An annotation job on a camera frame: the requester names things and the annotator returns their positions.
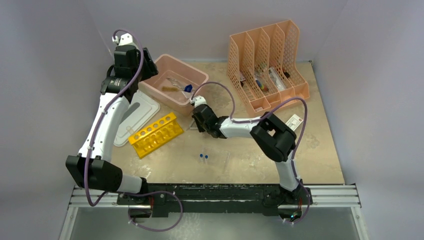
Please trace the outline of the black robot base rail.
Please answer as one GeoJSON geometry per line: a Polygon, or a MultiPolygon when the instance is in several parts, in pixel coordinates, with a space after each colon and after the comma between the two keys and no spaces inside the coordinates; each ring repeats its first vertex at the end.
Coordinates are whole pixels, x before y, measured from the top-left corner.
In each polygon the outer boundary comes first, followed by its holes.
{"type": "Polygon", "coordinates": [[[272,184],[149,183],[138,195],[121,193],[117,204],[146,205],[154,218],[170,213],[262,214],[294,221],[312,204],[311,190],[272,184]]]}

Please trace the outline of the white plastic bin lid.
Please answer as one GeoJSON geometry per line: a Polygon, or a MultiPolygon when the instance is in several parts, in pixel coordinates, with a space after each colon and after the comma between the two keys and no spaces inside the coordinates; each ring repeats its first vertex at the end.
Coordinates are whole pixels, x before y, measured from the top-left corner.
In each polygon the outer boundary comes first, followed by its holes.
{"type": "Polygon", "coordinates": [[[129,137],[143,128],[160,108],[157,101],[137,90],[127,111],[123,114],[113,144],[116,147],[124,146],[129,141],[129,137]]]}

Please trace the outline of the colourful item in organizer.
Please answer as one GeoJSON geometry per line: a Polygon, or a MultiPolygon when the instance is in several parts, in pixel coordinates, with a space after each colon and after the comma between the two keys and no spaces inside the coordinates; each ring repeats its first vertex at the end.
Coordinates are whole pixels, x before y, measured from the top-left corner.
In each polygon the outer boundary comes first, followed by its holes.
{"type": "Polygon", "coordinates": [[[267,92],[269,89],[262,83],[260,83],[259,81],[257,82],[258,87],[263,91],[263,92],[267,92]]]}

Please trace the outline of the peach mesh file organizer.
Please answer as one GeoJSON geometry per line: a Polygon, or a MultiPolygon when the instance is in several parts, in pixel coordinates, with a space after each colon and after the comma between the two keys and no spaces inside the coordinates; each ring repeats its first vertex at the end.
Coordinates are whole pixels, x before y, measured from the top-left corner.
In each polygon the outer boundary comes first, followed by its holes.
{"type": "Polygon", "coordinates": [[[229,36],[227,76],[247,114],[260,117],[285,100],[310,97],[309,84],[296,67],[300,30],[292,20],[258,27],[229,36]],[[286,90],[270,79],[274,67],[286,90]],[[268,91],[262,91],[257,82],[268,91]]]}

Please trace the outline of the small white red box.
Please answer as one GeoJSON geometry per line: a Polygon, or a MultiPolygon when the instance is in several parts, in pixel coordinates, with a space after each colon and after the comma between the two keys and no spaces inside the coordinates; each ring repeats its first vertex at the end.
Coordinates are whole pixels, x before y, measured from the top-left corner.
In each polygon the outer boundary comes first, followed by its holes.
{"type": "Polygon", "coordinates": [[[293,114],[285,123],[292,131],[295,131],[301,123],[303,123],[304,119],[298,116],[297,114],[293,114]]]}

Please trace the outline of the brown bristle tube brush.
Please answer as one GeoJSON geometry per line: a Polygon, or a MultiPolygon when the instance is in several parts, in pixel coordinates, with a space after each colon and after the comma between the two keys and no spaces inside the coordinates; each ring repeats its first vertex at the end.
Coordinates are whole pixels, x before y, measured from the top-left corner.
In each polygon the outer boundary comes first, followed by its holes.
{"type": "Polygon", "coordinates": [[[162,90],[163,92],[178,92],[178,91],[180,91],[181,89],[179,89],[178,87],[163,86],[163,87],[161,88],[161,90],[162,90]]]}

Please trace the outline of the pink plastic bin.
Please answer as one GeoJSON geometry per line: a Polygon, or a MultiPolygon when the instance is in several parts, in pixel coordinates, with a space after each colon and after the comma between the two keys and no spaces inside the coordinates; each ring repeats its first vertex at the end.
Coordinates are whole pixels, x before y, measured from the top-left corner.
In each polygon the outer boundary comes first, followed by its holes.
{"type": "Polygon", "coordinates": [[[205,72],[169,55],[162,54],[154,61],[158,74],[139,85],[156,100],[182,115],[193,110],[193,92],[209,80],[205,72]]]}

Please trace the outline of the yellow test tube rack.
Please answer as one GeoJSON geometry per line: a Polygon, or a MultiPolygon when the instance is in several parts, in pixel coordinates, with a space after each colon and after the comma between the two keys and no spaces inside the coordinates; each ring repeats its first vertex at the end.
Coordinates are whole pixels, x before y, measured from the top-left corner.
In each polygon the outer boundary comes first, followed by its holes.
{"type": "Polygon", "coordinates": [[[177,116],[170,112],[132,134],[128,141],[137,156],[142,159],[183,133],[184,130],[177,122],[177,116]]]}

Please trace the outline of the clear packet in organizer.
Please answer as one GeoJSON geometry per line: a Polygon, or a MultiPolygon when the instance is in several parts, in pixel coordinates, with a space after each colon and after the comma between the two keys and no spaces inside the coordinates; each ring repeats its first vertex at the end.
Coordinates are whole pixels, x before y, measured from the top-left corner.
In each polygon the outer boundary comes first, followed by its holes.
{"type": "Polygon", "coordinates": [[[275,70],[274,67],[270,67],[268,69],[268,75],[279,91],[286,90],[286,86],[283,83],[282,78],[280,77],[280,75],[278,74],[278,72],[275,70]]]}

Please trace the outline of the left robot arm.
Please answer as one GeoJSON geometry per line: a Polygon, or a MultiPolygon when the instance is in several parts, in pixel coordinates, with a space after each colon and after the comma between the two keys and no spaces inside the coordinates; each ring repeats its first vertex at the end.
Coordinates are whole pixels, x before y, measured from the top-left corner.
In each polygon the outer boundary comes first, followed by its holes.
{"type": "Polygon", "coordinates": [[[112,150],[118,128],[141,81],[158,74],[149,50],[133,45],[115,48],[114,65],[101,83],[100,102],[88,137],[77,155],[69,155],[65,165],[80,188],[129,193],[138,205],[146,203],[149,191],[144,177],[130,176],[113,165],[112,150]]]}

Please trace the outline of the metal crucible tongs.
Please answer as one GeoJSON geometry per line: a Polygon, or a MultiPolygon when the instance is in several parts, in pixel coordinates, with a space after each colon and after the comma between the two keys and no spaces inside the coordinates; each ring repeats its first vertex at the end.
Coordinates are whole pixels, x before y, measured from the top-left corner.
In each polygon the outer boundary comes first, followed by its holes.
{"type": "Polygon", "coordinates": [[[184,92],[184,87],[185,87],[186,85],[183,85],[181,82],[179,82],[178,80],[176,80],[176,79],[174,79],[174,78],[171,78],[171,77],[167,77],[166,79],[167,79],[167,80],[171,83],[171,85],[172,85],[172,86],[177,87],[177,88],[179,88],[181,91],[183,91],[183,92],[184,92]]]}

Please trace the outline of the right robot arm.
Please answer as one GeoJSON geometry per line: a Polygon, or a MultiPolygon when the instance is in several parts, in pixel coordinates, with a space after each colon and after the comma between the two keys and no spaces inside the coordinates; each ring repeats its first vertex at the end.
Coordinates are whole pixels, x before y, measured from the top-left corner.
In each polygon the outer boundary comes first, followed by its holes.
{"type": "Polygon", "coordinates": [[[265,119],[256,117],[232,121],[229,116],[218,117],[207,104],[200,104],[193,109],[192,117],[200,133],[206,132],[215,139],[253,139],[262,152],[275,162],[282,200],[292,204],[300,198],[293,163],[297,135],[277,116],[271,114],[265,119]]]}

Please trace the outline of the blue polyhedral object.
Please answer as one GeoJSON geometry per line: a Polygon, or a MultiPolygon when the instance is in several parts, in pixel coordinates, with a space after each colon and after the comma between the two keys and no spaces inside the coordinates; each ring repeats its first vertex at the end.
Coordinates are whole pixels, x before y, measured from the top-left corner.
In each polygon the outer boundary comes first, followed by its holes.
{"type": "Polygon", "coordinates": [[[186,85],[183,89],[184,92],[191,93],[193,90],[193,86],[191,84],[186,85]]]}

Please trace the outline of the aluminium frame rail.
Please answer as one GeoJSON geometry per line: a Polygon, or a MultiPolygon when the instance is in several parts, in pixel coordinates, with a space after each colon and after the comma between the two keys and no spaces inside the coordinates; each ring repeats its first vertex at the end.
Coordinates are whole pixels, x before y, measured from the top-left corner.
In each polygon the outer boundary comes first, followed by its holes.
{"type": "MultiPolygon", "coordinates": [[[[89,196],[94,203],[103,193],[102,190],[89,190],[89,196]]],[[[114,208],[118,207],[117,204],[118,194],[117,193],[106,193],[100,201],[94,206],[95,208],[114,208]]],[[[91,208],[87,200],[86,191],[75,185],[72,189],[71,197],[68,203],[69,208],[91,208]]]]}

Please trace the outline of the clear plastic well plate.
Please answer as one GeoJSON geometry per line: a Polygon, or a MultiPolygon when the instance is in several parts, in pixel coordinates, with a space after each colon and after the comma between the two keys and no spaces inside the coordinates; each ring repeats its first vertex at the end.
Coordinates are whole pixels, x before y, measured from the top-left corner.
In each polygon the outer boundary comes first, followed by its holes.
{"type": "Polygon", "coordinates": [[[201,162],[204,165],[209,166],[219,172],[224,172],[226,170],[230,159],[230,153],[228,151],[211,147],[203,147],[198,154],[199,161],[200,154],[203,154],[203,158],[205,155],[208,155],[208,163],[204,163],[204,161],[201,162]]]}

